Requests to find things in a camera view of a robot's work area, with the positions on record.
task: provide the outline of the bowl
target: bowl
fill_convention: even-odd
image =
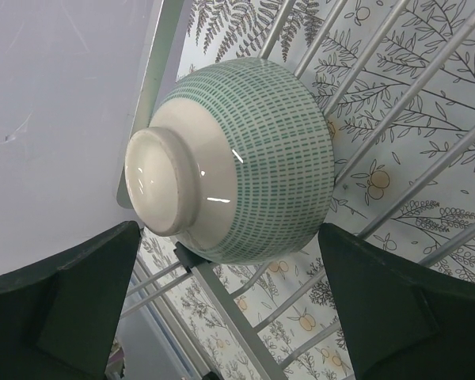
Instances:
[[[333,193],[333,146],[292,73],[234,59],[177,83],[131,137],[125,177],[153,233],[216,263],[258,264],[317,233]]]

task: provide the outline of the dish rack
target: dish rack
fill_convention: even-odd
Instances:
[[[264,41],[263,47],[258,55],[259,58],[267,59],[273,49],[275,42],[278,40],[279,34],[286,22],[289,13],[292,11],[296,0],[285,0],[280,6],[276,14],[275,21],[268,31],[268,35]],[[304,53],[299,64],[294,70],[294,76],[300,78],[310,61],[315,56],[322,41],[329,34],[335,21],[340,16],[345,4],[348,0],[338,0],[332,6],[329,15],[321,26],[313,43]],[[375,53],[378,45],[382,42],[387,32],[391,29],[393,24],[405,10],[410,0],[398,0],[391,8],[389,14],[378,26],[374,35],[370,39],[367,46],[364,48],[360,57],[358,57],[355,64],[344,76],[341,85],[332,95],[328,104],[325,107],[324,114],[329,116],[334,113],[338,104],[345,96],[352,83],[357,79],[359,73],[364,70],[364,67],[370,57]],[[342,185],[342,181],[355,168],[359,160],[364,157],[368,150],[374,145],[375,141],[383,134],[393,121],[401,112],[408,106],[409,102],[420,92],[423,87],[431,80],[435,73],[443,66],[449,57],[456,51],[456,49],[465,41],[468,35],[475,29],[475,9],[466,18],[465,22],[458,28],[454,36],[438,51],[434,59],[424,68],[424,70],[416,77],[415,81],[410,85],[408,90],[403,94],[399,101],[389,110],[383,120],[376,126],[370,136],[351,156],[346,165],[336,175],[335,186]],[[370,222],[364,230],[357,234],[358,238],[363,240],[370,237],[384,222],[386,222],[402,205],[408,202],[412,197],[418,194],[426,185],[428,185],[436,176],[438,176],[451,162],[459,157],[465,150],[475,141],[475,125],[464,136],[462,136],[447,152],[439,158],[433,165],[428,167],[426,171],[407,189],[405,189],[396,200],[389,206],[386,211],[383,211],[372,222]],[[460,234],[453,237],[446,244],[440,246],[434,252],[427,255],[418,264],[425,267],[431,267],[443,258],[451,254],[455,249],[465,244],[468,240],[475,237],[475,223],[463,230]],[[178,243],[176,254],[180,259],[179,262],[162,269],[158,273],[152,274],[143,260],[138,257],[138,262],[135,269],[135,275],[140,279],[140,283],[129,289],[127,296],[132,295],[138,291],[144,291],[150,288],[149,294],[140,302],[123,311],[121,317],[126,317],[145,305],[153,302],[158,308],[159,313],[163,316],[165,322],[171,329],[173,335],[177,338],[178,343],[182,347],[185,355],[190,359],[194,368],[197,369],[200,377],[204,376],[208,371],[218,372],[212,365],[209,358],[205,355],[204,349],[188,331],[188,327],[181,320],[181,317],[170,304],[165,296],[165,292],[179,285],[183,281],[194,276],[199,282],[200,286],[207,293],[208,298],[213,302],[216,310],[221,314],[222,319],[227,324],[229,330],[233,333],[237,342],[241,345],[250,362],[256,368],[258,374],[263,380],[286,380],[287,376],[283,373],[291,363],[293,363],[300,355],[310,350],[316,344],[319,344],[328,336],[336,333],[341,329],[338,321],[333,322],[330,326],[323,329],[316,336],[309,339],[300,347],[295,349],[287,358],[281,363],[277,363],[269,350],[264,346],[260,337],[257,335],[264,330],[283,312],[290,308],[299,298],[301,298],[310,288],[325,278],[325,270],[321,269],[309,281],[304,283],[297,291],[289,297],[282,305],[274,310],[268,317],[266,317],[259,324],[252,326],[243,313],[239,310],[234,300],[243,295],[253,284],[264,274],[268,267],[268,263],[263,264],[253,275],[253,277],[245,283],[241,288],[233,293],[227,292],[225,287],[220,282],[219,278],[213,272],[215,264],[209,263],[192,253],[185,247]],[[159,287],[157,281],[163,276],[177,268],[184,267],[187,272],[175,280],[171,281],[164,287]],[[355,376],[353,374],[347,376],[345,380],[352,380]]]

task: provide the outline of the scratch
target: scratch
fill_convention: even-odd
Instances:
[[[2,142],[2,144],[5,144],[5,143],[10,143],[11,141],[17,139],[17,136],[21,133],[25,133],[27,130],[28,130],[28,127],[29,127],[29,120],[30,120],[30,117],[32,116],[33,112],[30,112],[28,114],[28,116],[26,116],[26,119],[23,123],[21,123],[21,125],[16,128],[16,130],[11,133],[10,135],[7,135],[6,136],[6,139],[4,142]]]
[[[79,40],[82,43],[82,46],[85,48],[86,52],[89,53],[88,45],[86,44],[85,38],[82,36],[81,31],[78,29],[78,27],[74,23],[74,20],[72,19],[69,12],[67,11],[67,8],[65,8],[65,6],[63,4],[63,0],[60,0],[60,4],[62,6],[63,12],[65,13],[66,18],[69,20],[70,24],[72,25],[72,28],[74,29],[74,31],[78,35]]]
[[[6,54],[9,52],[10,48],[11,48],[12,46],[14,46],[14,44],[16,43],[17,38],[18,38],[19,35],[21,34],[21,31],[23,30],[24,26],[25,26],[25,22],[23,21],[23,24],[21,24],[19,30],[18,30],[17,33],[16,33],[16,36],[14,36],[13,42],[11,42],[10,45],[9,45],[9,47],[7,48]]]

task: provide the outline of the green and white bowl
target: green and white bowl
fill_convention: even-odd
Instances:
[[[329,129],[308,89],[263,59],[181,80],[127,147],[132,205],[154,233],[221,264],[299,251],[333,193]]]

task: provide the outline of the floral patterned paper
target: floral patterned paper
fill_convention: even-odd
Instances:
[[[335,0],[298,0],[270,59],[293,71]],[[195,0],[179,78],[215,62],[256,55],[280,0]],[[334,94],[391,0],[349,0],[301,80],[321,108]],[[351,157],[409,85],[475,8],[470,0],[412,0],[329,117],[336,170]],[[384,211],[422,172],[475,124],[475,31],[377,140],[334,192],[326,219],[356,233]],[[368,241],[418,261],[475,221],[475,143],[406,203]],[[176,260],[169,239],[145,231],[141,254],[156,272]],[[236,299],[255,325],[322,266],[317,242],[278,259]],[[228,291],[258,267],[225,266],[216,273]],[[475,238],[434,266],[475,282]],[[166,276],[162,281],[168,282]],[[226,379],[259,379],[222,318],[195,280],[171,290],[183,314]],[[318,283],[259,335],[280,361],[337,318],[327,281]],[[337,380],[352,372],[342,332],[318,344],[286,370],[290,379]]]

